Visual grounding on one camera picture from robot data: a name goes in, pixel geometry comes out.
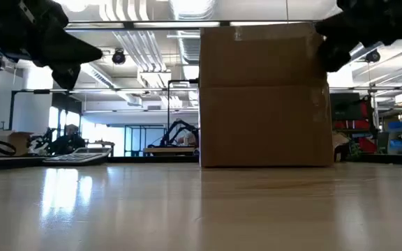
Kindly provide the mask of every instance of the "exposed ductwork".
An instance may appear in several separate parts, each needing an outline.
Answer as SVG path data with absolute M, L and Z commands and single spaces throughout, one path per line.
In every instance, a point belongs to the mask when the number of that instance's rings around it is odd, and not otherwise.
M 108 88 L 116 89 L 119 88 L 112 80 L 108 74 L 104 73 L 99 67 L 97 67 L 94 63 L 84 63 L 82 64 L 82 72 L 88 74 L 93 77 L 99 84 L 106 85 Z M 117 92 L 121 98 L 123 98 L 128 105 L 141 107 L 142 99 L 140 97 L 132 96 L 131 94 Z
M 108 0 L 106 3 L 100 5 L 99 13 L 104 21 L 124 21 L 127 20 L 123 6 L 124 0 Z M 129 20 L 139 20 L 136 15 L 136 1 L 128 1 L 127 14 Z M 142 20 L 147 21 L 147 0 L 140 0 L 139 5 L 140 17 Z M 153 32 L 150 31 L 126 31 L 126 32 L 113 32 L 116 39 L 121 43 L 124 50 L 134 60 L 139 70 L 145 72 L 162 72 L 167 68 L 163 63 L 163 57 L 159 51 L 156 38 Z
M 214 14 L 216 0 L 170 0 L 174 18 L 176 20 L 208 20 Z M 184 38 L 184 36 L 199 36 L 199 31 L 177 31 L 181 62 L 183 64 L 199 64 L 200 61 L 200 40 Z M 186 78 L 193 78 L 193 66 L 183 66 Z

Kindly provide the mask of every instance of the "window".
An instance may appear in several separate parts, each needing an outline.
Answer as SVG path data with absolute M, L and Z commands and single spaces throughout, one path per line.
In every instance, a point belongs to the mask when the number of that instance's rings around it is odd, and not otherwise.
M 56 107 L 49 108 L 49 127 L 57 129 L 59 127 L 59 110 Z M 52 133 L 52 141 L 57 139 L 57 131 Z
M 87 139 L 91 147 L 101 147 L 99 144 L 91 144 L 96 141 L 103 140 L 104 142 L 114 143 L 114 157 L 124 156 L 124 144 L 125 144 L 125 130 L 121 128 L 111 128 L 103 124 L 92 123 L 88 121 L 84 116 L 82 117 L 82 138 Z
M 59 128 L 59 134 L 60 136 L 64 135 L 64 126 L 66 125 L 66 112 L 62 110 L 60 112 L 60 128 Z
M 66 118 L 66 125 L 75 125 L 80 127 L 80 115 L 75 112 L 68 112 L 68 117 Z

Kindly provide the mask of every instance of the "ceiling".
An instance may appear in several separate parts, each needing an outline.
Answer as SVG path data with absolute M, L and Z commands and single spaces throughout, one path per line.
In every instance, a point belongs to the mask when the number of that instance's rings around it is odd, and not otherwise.
M 72 0 L 56 0 L 58 2 L 69 2 Z M 121 0 L 108 0 L 112 3 Z M 139 2 L 141 0 L 123 0 L 123 11 L 128 12 L 129 1 Z M 199 0 L 170 0 L 180 2 L 190 6 L 196 6 Z M 151 20 L 174 20 L 169 1 L 146 0 L 147 15 Z M 212 0 L 214 5 L 212 20 L 319 20 L 339 11 L 335 0 Z M 66 14 L 71 21 L 102 21 L 99 14 L 99 5 L 90 4 L 83 11 L 70 11 L 64 5 Z M 137 81 L 121 81 L 123 78 L 135 79 L 137 77 L 137 66 L 130 55 L 127 53 L 126 62 L 123 65 L 114 65 L 111 57 L 115 48 L 120 48 L 121 44 L 114 34 L 109 31 L 88 31 L 73 32 L 73 36 L 78 37 L 88 43 L 101 48 L 104 57 L 94 63 L 104 73 L 109 75 L 119 87 L 141 87 Z M 163 61 L 172 71 L 172 78 L 182 78 L 181 57 L 179 41 L 167 38 L 169 34 L 174 35 L 175 31 L 154 31 L 159 51 Z M 402 85 L 402 40 L 396 41 L 392 46 L 378 48 L 381 60 L 377 63 L 367 64 L 361 59 L 353 61 L 350 67 L 349 81 L 337 81 L 330 83 L 330 86 L 368 86 L 376 84 L 378 86 L 401 86 Z M 77 81 L 77 88 L 101 88 L 100 84 L 90 75 L 82 73 Z M 375 95 L 378 97 L 379 105 L 395 105 L 394 97 L 402 91 L 379 91 Z M 187 93 L 181 93 L 181 99 L 186 99 Z M 122 101 L 119 96 L 104 94 L 90 94 L 86 96 L 87 101 Z

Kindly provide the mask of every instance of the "person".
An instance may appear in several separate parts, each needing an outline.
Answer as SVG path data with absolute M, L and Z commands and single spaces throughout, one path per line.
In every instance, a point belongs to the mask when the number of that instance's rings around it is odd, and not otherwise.
M 66 134 L 59 137 L 50 145 L 52 153 L 55 153 L 55 155 L 65 155 L 72 153 L 78 148 L 86 147 L 84 139 L 78 135 L 78 127 L 76 125 L 67 125 L 65 130 Z

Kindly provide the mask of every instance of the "glass wall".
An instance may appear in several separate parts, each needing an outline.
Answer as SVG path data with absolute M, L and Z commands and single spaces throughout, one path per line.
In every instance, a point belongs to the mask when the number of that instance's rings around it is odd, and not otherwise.
M 125 129 L 124 127 L 108 127 L 99 123 L 92 123 L 82 117 L 82 138 L 88 142 L 89 148 L 102 147 L 97 142 L 114 143 L 114 157 L 124 156 Z
M 144 156 L 144 148 L 158 146 L 165 131 L 163 125 L 126 125 L 125 156 Z
M 52 133 L 52 141 L 57 139 L 57 129 L 59 127 L 59 110 L 56 107 L 49 108 L 49 128 L 55 129 Z
M 80 115 L 75 112 L 66 112 L 63 109 L 58 109 L 56 107 L 49 108 L 49 127 L 51 129 L 56 129 L 52 133 L 52 141 L 56 140 L 58 135 L 64 135 L 64 128 L 66 125 L 76 125 L 80 127 Z

